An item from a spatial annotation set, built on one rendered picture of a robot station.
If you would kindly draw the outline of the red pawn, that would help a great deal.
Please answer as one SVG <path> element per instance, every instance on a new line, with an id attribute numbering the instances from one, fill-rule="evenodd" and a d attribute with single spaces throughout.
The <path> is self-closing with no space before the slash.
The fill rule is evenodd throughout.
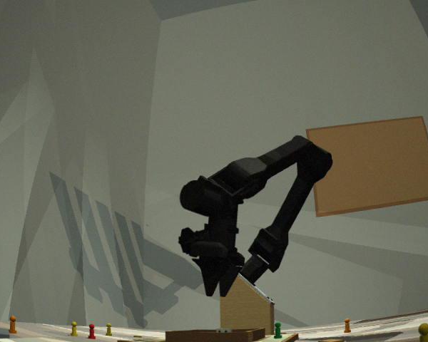
<path id="1" fill-rule="evenodd" d="M 88 338 L 92 338 L 92 339 L 96 339 L 96 337 L 94 336 L 94 325 L 93 324 L 91 324 L 91 325 L 89 325 L 89 331 L 90 331 L 90 336 L 88 336 Z"/>

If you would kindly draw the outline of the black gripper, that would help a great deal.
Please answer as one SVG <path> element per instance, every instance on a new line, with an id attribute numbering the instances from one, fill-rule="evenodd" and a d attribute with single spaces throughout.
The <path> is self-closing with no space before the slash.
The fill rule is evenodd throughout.
<path id="1" fill-rule="evenodd" d="M 231 219 L 209 219 L 210 242 L 193 242 L 189 256 L 200 267 L 206 296 L 212 296 L 220 283 L 220 296 L 226 297 L 230 287 L 245 265 L 245 257 L 235 248 L 237 222 Z"/>

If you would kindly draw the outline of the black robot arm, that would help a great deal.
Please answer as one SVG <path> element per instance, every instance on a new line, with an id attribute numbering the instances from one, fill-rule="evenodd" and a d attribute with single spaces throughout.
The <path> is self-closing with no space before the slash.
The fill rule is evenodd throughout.
<path id="1" fill-rule="evenodd" d="M 208 179 L 201 175 L 180 191 L 180 204 L 184 209 L 207 216 L 208 220 L 231 219 L 238 222 L 238 205 L 263 190 L 271 177 L 295 163 L 295 182 L 272 225 L 261 229 L 249 247 L 252 256 L 239 272 L 253 286 L 268 269 L 274 273 L 279 268 L 289 244 L 288 231 L 313 185 L 331 168 L 332 155 L 303 136 L 296 135 L 264 155 L 235 160 Z M 201 231 L 194 232 L 189 227 L 181 230 L 178 243 L 183 253 L 189 254 L 193 242 L 210 242 L 209 229 L 205 224 Z"/>

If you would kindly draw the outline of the green game pawn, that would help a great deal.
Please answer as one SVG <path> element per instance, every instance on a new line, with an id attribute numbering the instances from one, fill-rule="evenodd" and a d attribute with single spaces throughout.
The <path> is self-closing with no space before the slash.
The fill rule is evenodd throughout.
<path id="1" fill-rule="evenodd" d="M 275 324 L 275 336 L 274 336 L 274 338 L 282 338 L 282 335 L 280 335 L 280 327 L 281 326 L 281 323 L 279 323 L 279 322 L 277 322 L 276 324 Z"/>

